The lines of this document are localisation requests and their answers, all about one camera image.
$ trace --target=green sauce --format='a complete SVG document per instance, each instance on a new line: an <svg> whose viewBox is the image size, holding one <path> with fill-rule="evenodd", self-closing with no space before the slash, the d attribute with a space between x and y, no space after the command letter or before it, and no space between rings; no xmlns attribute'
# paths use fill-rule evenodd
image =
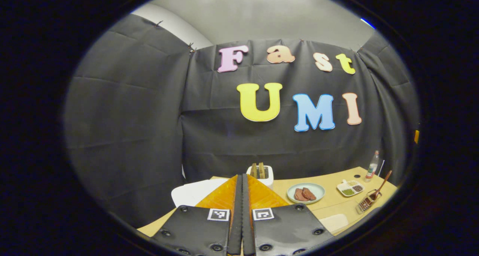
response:
<svg viewBox="0 0 479 256"><path fill-rule="evenodd" d="M354 191L352 189L345 189L342 191L345 195L353 195Z"/></svg>

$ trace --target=white toaster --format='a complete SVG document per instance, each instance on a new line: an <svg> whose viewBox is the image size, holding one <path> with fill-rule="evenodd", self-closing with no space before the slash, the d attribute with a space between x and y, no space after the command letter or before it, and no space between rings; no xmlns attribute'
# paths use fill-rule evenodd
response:
<svg viewBox="0 0 479 256"><path fill-rule="evenodd" d="M268 188L272 189L272 181L274 180L274 176L272 174L272 168L271 166L268 166L268 165L264 165L263 167L265 168L265 172L267 173L268 178L258 178L258 180L262 184L265 184L266 186L268 186ZM251 166L246 170L246 174L250 174L250 173L251 173Z"/></svg>

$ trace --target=foam letter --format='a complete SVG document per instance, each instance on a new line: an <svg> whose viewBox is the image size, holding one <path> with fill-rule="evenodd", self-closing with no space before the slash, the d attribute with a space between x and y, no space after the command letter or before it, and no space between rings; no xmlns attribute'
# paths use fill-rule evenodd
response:
<svg viewBox="0 0 479 256"><path fill-rule="evenodd" d="M318 69L325 72L332 71L332 65L329 63L329 58L327 55L323 53L314 53L313 58L316 60L316 66Z"/></svg>
<svg viewBox="0 0 479 256"><path fill-rule="evenodd" d="M345 93L342 97L346 100L346 104L348 106L348 124L349 125L358 125L361 123L361 118L359 117L358 113L358 105L356 104L356 98L358 97L354 93Z"/></svg>
<svg viewBox="0 0 479 256"><path fill-rule="evenodd" d="M248 46L233 46L232 48L222 48L219 50L221 53L221 66L218 68L218 72L231 72L238 69L238 65L234 64L233 60L237 63L243 61L243 52L248 52Z"/></svg>
<svg viewBox="0 0 479 256"><path fill-rule="evenodd" d="M354 74L356 72L354 68L351 68L349 66L349 64L352 63L353 61L350 58L346 57L346 55L341 53L337 55L336 58L339 60L339 62L341 62L341 67L345 72L349 74Z"/></svg>
<svg viewBox="0 0 479 256"><path fill-rule="evenodd" d="M266 51L269 53L266 59L271 63L293 62L295 60L287 46L271 46Z"/></svg>
<svg viewBox="0 0 479 256"><path fill-rule="evenodd" d="M332 101L333 97L329 94L320 96L318 106L314 107L313 102L306 94L296 94L293 100L298 104L298 124L295 131L307 131L309 126L306 124L306 117L309 123L316 129L321 119L320 129L334 129L335 124L332 121Z"/></svg>
<svg viewBox="0 0 479 256"><path fill-rule="evenodd" d="M270 121L279 114L279 90L283 88L280 83L267 83L265 89L269 90L270 108L266 111L259 111L256 108L256 91L260 88L258 84L247 83L236 87L239 91L239 107L243 116L251 121Z"/></svg>

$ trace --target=white cutting board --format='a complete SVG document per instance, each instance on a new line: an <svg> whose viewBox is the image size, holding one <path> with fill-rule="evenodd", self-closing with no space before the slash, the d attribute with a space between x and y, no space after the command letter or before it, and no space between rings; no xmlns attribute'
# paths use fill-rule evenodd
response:
<svg viewBox="0 0 479 256"><path fill-rule="evenodd" d="M331 234L349 224L348 218L344 214L336 214L327 218L320 219L321 224L328 229Z"/></svg>
<svg viewBox="0 0 479 256"><path fill-rule="evenodd" d="M189 205L194 207L197 203L203 200L203 198L208 196L208 194L217 189L227 180L227 178L216 178L188 183L174 188L171 191L171 198L173 198L173 202L175 203L176 207L180 205Z"/></svg>

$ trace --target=condiment tray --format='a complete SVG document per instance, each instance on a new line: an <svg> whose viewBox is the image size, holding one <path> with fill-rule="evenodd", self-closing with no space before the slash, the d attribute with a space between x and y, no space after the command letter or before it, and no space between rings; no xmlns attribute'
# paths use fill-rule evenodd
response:
<svg viewBox="0 0 479 256"><path fill-rule="evenodd" d="M337 185L336 187L338 188L339 192L346 197L351 197L353 195L361 193L364 190L364 186L355 180L346 181L345 179L343 179L342 183Z"/></svg>

